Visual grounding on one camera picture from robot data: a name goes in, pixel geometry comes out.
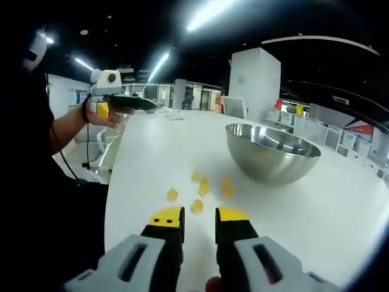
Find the person's left hand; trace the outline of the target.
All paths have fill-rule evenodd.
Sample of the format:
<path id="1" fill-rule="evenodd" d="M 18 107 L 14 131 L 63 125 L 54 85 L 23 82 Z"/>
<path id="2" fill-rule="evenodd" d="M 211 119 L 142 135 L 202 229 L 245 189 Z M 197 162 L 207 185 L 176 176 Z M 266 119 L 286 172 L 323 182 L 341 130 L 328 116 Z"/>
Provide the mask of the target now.
<path id="1" fill-rule="evenodd" d="M 88 102 L 84 110 L 84 119 L 87 123 L 93 125 L 115 129 L 121 124 L 126 114 L 133 115 L 134 113 L 135 111 L 133 109 L 129 109 L 126 113 L 114 110 L 113 112 L 110 112 L 107 117 L 99 117 L 97 113 L 93 112 L 91 103 Z"/>

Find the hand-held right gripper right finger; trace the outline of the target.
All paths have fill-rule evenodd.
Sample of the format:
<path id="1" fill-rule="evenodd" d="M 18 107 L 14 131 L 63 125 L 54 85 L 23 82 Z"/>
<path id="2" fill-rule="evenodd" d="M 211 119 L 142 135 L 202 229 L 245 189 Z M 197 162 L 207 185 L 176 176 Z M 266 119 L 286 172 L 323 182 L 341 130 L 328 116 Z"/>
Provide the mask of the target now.
<path id="1" fill-rule="evenodd" d="M 260 237 L 238 210 L 215 210 L 216 261 L 222 291 L 340 291 L 269 237 Z"/>

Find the person's right hand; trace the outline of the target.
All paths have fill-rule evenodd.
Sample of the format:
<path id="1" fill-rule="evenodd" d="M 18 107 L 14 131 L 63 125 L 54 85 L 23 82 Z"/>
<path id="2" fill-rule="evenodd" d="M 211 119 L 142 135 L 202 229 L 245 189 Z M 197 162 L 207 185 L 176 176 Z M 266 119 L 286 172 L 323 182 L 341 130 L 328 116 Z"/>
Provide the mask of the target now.
<path id="1" fill-rule="evenodd" d="M 205 284 L 205 292 L 221 292 L 222 279 L 220 276 L 213 276 Z"/>

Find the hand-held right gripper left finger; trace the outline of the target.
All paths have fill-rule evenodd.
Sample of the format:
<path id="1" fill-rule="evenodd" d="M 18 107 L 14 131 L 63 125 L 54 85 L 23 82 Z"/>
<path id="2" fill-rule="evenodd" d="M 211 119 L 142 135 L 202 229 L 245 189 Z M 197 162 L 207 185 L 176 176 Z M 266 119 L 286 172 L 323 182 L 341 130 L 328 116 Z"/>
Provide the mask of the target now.
<path id="1" fill-rule="evenodd" d="M 141 234 L 130 235 L 64 291 L 176 291 L 184 254 L 185 209 L 154 214 Z"/>

